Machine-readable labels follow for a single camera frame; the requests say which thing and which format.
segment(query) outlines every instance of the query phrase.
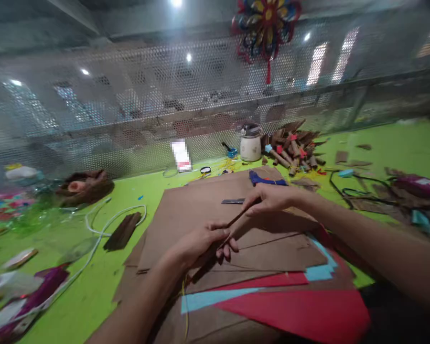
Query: metal mesh panel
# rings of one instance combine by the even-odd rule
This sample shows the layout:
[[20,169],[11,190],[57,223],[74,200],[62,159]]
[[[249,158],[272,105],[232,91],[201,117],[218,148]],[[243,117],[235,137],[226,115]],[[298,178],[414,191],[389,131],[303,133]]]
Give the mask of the metal mesh panel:
[[417,116],[430,110],[429,35],[427,9],[301,21],[271,85],[266,62],[237,56],[238,37],[0,59],[0,165],[122,177],[170,166],[172,138],[193,161],[223,156],[246,121],[331,132]]

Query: hanging pinwheel ornament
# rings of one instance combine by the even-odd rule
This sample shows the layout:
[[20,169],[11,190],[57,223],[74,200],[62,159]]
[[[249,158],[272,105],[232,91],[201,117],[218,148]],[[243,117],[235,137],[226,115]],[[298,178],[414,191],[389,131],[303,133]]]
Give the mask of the hanging pinwheel ornament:
[[290,0],[238,0],[239,11],[233,18],[234,33],[242,33],[237,53],[248,63],[258,56],[268,62],[266,83],[271,83],[271,60],[279,46],[293,38],[294,24],[301,15],[301,5]]

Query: green tabletop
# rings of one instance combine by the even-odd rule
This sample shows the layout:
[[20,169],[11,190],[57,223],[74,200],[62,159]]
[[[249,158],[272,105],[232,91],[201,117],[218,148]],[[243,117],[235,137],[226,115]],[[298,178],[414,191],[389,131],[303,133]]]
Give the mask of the green tabletop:
[[[318,140],[326,139],[328,141],[319,146],[317,151],[325,153],[322,158],[327,161],[329,167],[334,166],[336,152],[342,150],[349,152],[349,160],[372,162],[373,165],[369,167],[369,171],[366,171],[369,173],[366,176],[369,177],[385,179],[384,167],[391,167],[430,178],[430,122],[421,122],[414,126],[385,125],[352,133],[323,136]],[[365,143],[371,144],[373,149],[367,151],[356,148],[356,145]],[[220,158],[197,164],[194,169],[207,165],[212,166],[214,169],[212,175],[217,175],[221,173],[223,163],[224,160]],[[269,159],[268,165],[272,165],[271,159]],[[243,166],[239,161],[233,167],[237,172],[258,166],[261,166],[261,161],[248,166]],[[277,168],[288,180],[287,171],[281,166]],[[43,314],[21,342],[38,344],[51,340],[57,344],[82,343],[86,340],[115,308],[116,304],[112,303],[111,299],[124,270],[123,262],[153,219],[164,190],[183,186],[198,176],[200,176],[199,171],[194,171],[164,178],[162,172],[158,172],[116,180],[115,189],[110,195],[112,200],[95,217],[93,228],[100,231],[114,214],[139,204],[145,204],[147,207],[146,219],[136,229],[124,250],[107,253],[102,249],[107,239],[102,239],[99,249],[84,272]],[[296,178],[302,176],[307,175],[300,173]],[[341,197],[329,185],[329,175],[319,176],[313,172],[311,177],[322,184],[322,188],[318,191],[321,195],[345,206]],[[335,181],[340,187],[361,189],[353,178],[336,177]],[[86,229],[84,224],[84,215],[92,207],[90,206],[74,216],[47,215],[48,225],[32,234],[9,232],[0,236],[0,267],[8,259],[30,247],[38,249],[39,254],[20,269],[22,272],[34,274],[42,269],[55,266],[62,254],[70,247],[94,235]],[[381,221],[394,222],[387,215],[366,212],[363,214]],[[123,216],[117,219],[109,227],[107,233],[113,232],[122,218]],[[86,259],[87,255],[74,263],[69,268],[71,273],[78,271]],[[352,268],[356,274],[356,286],[361,287],[372,283],[367,275],[355,267]]]

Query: ceiling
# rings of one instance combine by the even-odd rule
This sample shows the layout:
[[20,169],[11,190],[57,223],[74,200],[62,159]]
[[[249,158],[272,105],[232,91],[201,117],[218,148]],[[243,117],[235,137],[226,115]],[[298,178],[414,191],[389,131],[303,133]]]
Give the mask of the ceiling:
[[[420,2],[305,0],[301,19],[404,9]],[[237,0],[0,0],[0,55],[226,36],[236,11]]]

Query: white cable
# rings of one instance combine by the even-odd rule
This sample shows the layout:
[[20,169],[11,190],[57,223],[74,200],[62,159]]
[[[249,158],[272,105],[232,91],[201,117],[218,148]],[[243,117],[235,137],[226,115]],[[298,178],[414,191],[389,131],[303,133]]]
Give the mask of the white cable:
[[102,238],[103,237],[106,237],[106,236],[108,236],[108,235],[106,235],[105,234],[105,231],[106,231],[106,229],[108,228],[108,226],[110,226],[111,225],[111,223],[118,217],[118,216],[120,216],[121,214],[123,214],[123,213],[125,213],[125,212],[127,212],[127,211],[129,211],[129,210],[132,210],[132,209],[135,209],[135,208],[140,208],[140,207],[143,207],[144,209],[145,209],[145,212],[144,212],[144,214],[143,214],[143,216],[141,217],[141,219],[140,219],[140,221],[136,224],[136,226],[135,227],[137,227],[138,225],[140,225],[142,222],[143,222],[143,220],[145,220],[145,217],[147,216],[147,206],[146,205],[144,205],[144,204],[141,204],[141,205],[135,205],[135,206],[132,206],[132,207],[129,207],[129,208],[127,208],[127,209],[124,209],[124,210],[121,210],[120,212],[118,212],[118,213],[116,213],[115,215],[113,215],[113,217],[111,218],[111,219],[109,219],[108,220],[108,222],[105,224],[105,226],[104,226],[104,228],[102,228],[102,231],[101,232],[98,232],[98,231],[95,231],[95,230],[93,230],[92,228],[91,228],[91,226],[89,225],[89,221],[88,221],[88,219],[87,219],[87,216],[89,215],[89,214],[91,214],[93,211],[95,211],[98,207],[100,207],[100,206],[103,206],[104,204],[106,204],[106,203],[108,203],[109,201],[111,200],[111,197],[109,197],[109,198],[107,198],[106,200],[104,200],[101,204],[99,204],[99,205],[97,205],[94,209],[92,209],[89,213],[87,213],[86,214],[86,216],[85,216],[85,220],[86,220],[86,227],[88,228],[88,230],[90,230],[91,232],[94,232],[94,233],[99,233],[100,234],[100,236],[99,236],[99,239],[97,239],[97,241],[96,241],[96,244],[94,245],[94,247],[93,247],[93,249],[92,249],[92,251],[91,251],[91,254],[89,255],[89,257],[88,257],[88,259],[87,259],[87,261],[86,261],[86,263],[84,264],[84,266],[76,273],[76,274],[74,274],[66,283],[64,283],[64,284],[61,284],[60,286],[59,286],[59,288],[57,288],[56,289],[56,291],[49,297],[49,298],[47,298],[46,299],[46,301],[44,301],[42,304],[40,304],[40,305],[38,305],[37,307],[35,307],[35,308],[33,308],[32,310],[30,310],[30,311],[28,311],[27,313],[25,313],[25,314],[23,314],[23,315],[20,315],[19,317],[17,317],[17,318],[14,318],[14,319],[11,319],[10,321],[8,321],[8,322],[6,322],[5,324],[2,324],[1,326],[0,326],[0,328],[2,328],[2,327],[4,327],[4,326],[7,326],[7,325],[9,325],[9,324],[11,324],[11,323],[15,323],[16,321],[19,321],[19,320],[21,320],[21,319],[24,319],[24,318],[26,318],[26,317],[28,317],[29,315],[32,315],[32,314],[35,314],[35,313],[38,313],[38,312],[41,312],[41,311],[43,311],[44,309],[47,309],[49,306],[51,306],[51,304],[54,302],[54,301],[56,301],[57,300],[57,298],[59,297],[59,296],[61,296],[62,294],[63,294],[63,292],[65,291],[65,290],[67,290],[67,288],[68,288],[68,286],[70,286],[72,283],[73,283],[73,281],[83,272],[83,270],[89,265],[89,263],[91,262],[91,259],[92,259],[92,257],[94,256],[94,253],[96,252],[96,250],[97,250],[97,247],[99,246],[99,244],[100,244],[100,241],[102,240]]
[[[98,231],[96,231],[96,230],[93,230],[92,229],[92,227],[91,227],[91,225],[89,224],[89,219],[88,219],[88,216],[89,215],[91,215],[93,212],[95,212],[96,210],[97,210],[97,208],[99,208],[99,207],[103,207],[104,206],[104,204],[107,204],[108,202],[110,202],[111,201],[111,197],[109,197],[109,198],[107,198],[106,200],[104,200],[101,204],[98,204],[98,205],[96,205],[89,213],[87,213],[86,215],[85,215],[85,223],[86,223],[86,227],[91,231],[91,232],[93,232],[93,233],[96,233],[96,234],[101,234],[100,232],[98,232]],[[111,236],[111,234],[105,234],[105,236],[106,237],[110,237]]]

